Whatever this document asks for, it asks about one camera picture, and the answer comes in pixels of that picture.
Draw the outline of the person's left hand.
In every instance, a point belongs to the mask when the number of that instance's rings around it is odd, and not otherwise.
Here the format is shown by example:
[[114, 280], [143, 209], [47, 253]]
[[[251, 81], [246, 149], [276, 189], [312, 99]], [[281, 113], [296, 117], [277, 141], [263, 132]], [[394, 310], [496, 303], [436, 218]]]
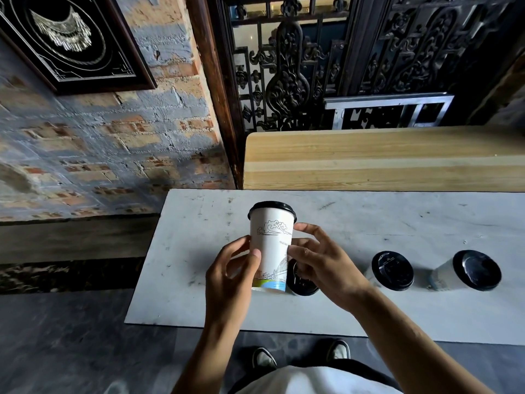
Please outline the person's left hand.
[[246, 235], [225, 245], [206, 273], [206, 317], [210, 323], [234, 323], [240, 327], [245, 320], [252, 296], [252, 285], [231, 279], [231, 259], [250, 251]]

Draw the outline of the person's right hand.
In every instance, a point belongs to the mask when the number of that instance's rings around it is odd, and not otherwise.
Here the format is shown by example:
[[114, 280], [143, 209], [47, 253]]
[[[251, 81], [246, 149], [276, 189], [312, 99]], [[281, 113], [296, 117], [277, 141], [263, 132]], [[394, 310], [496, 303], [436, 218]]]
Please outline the person's right hand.
[[317, 276], [300, 278], [314, 282], [327, 298], [358, 319], [362, 295], [369, 293], [371, 285], [346, 252], [332, 241], [332, 245], [293, 245], [292, 239], [290, 246], [302, 246], [318, 253]]

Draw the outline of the white paper cup line drawing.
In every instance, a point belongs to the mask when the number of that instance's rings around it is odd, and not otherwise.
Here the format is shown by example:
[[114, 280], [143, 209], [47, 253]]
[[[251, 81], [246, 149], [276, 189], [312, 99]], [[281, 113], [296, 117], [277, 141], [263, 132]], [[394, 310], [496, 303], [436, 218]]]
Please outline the white paper cup line drawing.
[[283, 202], [255, 203], [248, 213], [250, 250], [261, 252], [260, 264], [253, 277], [254, 291], [285, 293], [288, 271], [288, 247], [292, 242], [297, 216]]

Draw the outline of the person's right forearm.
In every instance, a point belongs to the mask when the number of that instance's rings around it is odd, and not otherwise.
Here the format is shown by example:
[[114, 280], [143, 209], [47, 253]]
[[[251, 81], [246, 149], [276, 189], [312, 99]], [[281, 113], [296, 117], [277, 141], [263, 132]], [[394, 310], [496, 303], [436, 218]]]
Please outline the person's right forearm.
[[495, 394], [376, 288], [351, 294], [348, 309], [405, 394]]

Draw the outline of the person's left forearm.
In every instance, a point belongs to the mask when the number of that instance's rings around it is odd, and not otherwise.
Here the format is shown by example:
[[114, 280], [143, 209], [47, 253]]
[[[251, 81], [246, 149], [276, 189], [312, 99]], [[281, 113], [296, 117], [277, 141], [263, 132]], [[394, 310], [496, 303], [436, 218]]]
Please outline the person's left forearm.
[[171, 394], [219, 394], [239, 331], [239, 324], [206, 324]]

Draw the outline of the paper cup with black lid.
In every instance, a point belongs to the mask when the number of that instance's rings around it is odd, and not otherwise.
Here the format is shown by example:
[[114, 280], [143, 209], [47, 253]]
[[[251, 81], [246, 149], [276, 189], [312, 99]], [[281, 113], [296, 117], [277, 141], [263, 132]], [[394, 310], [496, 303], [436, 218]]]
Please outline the paper cup with black lid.
[[433, 269], [428, 283], [435, 291], [492, 291], [501, 279], [501, 269], [492, 258], [479, 251], [462, 250]]
[[292, 258], [288, 262], [287, 278], [286, 278], [287, 291], [289, 291], [290, 293], [296, 296], [303, 296], [303, 297], [312, 296], [315, 293], [317, 293], [319, 290], [318, 286], [314, 282], [308, 279], [300, 278], [297, 271], [298, 271], [297, 261]]
[[391, 291], [408, 290], [415, 279], [410, 262], [395, 251], [375, 254], [364, 276], [373, 286]]

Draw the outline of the person's left shoe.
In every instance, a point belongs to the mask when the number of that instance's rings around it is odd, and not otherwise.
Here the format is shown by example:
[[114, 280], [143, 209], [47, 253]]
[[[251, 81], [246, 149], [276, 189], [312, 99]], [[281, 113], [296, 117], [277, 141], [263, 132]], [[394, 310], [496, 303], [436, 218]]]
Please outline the person's left shoe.
[[278, 368], [277, 362], [272, 354], [264, 347], [256, 348], [252, 354], [252, 369], [270, 369]]

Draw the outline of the person's shoe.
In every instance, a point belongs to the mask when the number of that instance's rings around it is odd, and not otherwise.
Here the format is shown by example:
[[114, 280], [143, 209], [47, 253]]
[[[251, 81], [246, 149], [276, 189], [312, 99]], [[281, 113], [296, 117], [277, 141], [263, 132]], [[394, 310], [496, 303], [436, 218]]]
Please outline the person's shoe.
[[256, 348], [252, 354], [252, 369], [270, 369], [278, 368], [277, 362], [272, 354], [264, 347]]
[[334, 339], [326, 353], [326, 362], [331, 363], [335, 360], [350, 360], [351, 352], [349, 345], [342, 339]]

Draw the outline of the light wooden bench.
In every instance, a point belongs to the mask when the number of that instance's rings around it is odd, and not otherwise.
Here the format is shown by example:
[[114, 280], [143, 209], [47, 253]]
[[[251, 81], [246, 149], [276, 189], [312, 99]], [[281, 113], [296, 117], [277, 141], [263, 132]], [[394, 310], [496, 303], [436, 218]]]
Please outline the light wooden bench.
[[244, 190], [525, 192], [525, 134], [505, 126], [257, 132]]

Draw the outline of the person's right shoe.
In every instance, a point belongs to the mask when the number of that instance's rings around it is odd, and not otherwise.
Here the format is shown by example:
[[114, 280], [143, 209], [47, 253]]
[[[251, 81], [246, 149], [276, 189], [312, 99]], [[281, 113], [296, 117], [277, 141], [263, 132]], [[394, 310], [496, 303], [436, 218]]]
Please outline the person's right shoe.
[[326, 362], [331, 363], [335, 360], [350, 360], [351, 352], [349, 345], [342, 339], [334, 339], [326, 353]]

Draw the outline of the person's white shirt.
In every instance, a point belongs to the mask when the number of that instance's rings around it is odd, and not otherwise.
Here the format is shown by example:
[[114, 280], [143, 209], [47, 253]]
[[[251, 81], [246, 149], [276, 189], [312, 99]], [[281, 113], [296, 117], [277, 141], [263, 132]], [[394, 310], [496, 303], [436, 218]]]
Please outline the person's white shirt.
[[401, 391], [327, 366], [285, 366], [247, 384], [235, 394], [402, 394]]

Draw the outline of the person's dark trousers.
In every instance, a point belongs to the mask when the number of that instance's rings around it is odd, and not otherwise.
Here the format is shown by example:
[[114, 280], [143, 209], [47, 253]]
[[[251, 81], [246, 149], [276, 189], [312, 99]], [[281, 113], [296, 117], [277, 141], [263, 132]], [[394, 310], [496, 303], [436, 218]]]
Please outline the person's dark trousers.
[[397, 381], [392, 377], [353, 359], [332, 359], [323, 366], [352, 373], [356, 376], [375, 381], [403, 392]]

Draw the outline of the dark carved wooden screen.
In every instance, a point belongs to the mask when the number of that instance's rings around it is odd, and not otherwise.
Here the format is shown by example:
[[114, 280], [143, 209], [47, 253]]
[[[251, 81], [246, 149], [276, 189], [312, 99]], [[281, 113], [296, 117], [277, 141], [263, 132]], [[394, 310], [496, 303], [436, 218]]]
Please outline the dark carved wooden screen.
[[482, 101], [525, 42], [525, 0], [206, 0], [233, 123], [329, 129], [345, 97], [445, 93], [441, 125]]

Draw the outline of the black framed silver ornament picture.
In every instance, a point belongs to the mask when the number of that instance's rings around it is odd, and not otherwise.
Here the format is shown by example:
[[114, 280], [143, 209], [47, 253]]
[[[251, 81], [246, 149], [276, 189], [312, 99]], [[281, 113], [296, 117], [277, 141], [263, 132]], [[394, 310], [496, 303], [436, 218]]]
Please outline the black framed silver ornament picture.
[[0, 38], [56, 95], [157, 87], [116, 0], [0, 0]]

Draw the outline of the grey metal frame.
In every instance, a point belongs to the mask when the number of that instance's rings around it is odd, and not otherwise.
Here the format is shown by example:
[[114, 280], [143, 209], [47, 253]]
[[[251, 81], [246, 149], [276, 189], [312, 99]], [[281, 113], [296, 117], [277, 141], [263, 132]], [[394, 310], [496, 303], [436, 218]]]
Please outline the grey metal frame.
[[[403, 107], [400, 116], [401, 120], [399, 122], [402, 128], [435, 127], [441, 125], [441, 121], [454, 98], [455, 96], [453, 94], [447, 92], [361, 95], [353, 97], [325, 98], [323, 100], [323, 106], [325, 110], [334, 111], [332, 130], [342, 130], [345, 110], [347, 109], [369, 109], [394, 106]], [[442, 105], [434, 121], [417, 121], [424, 105]]]

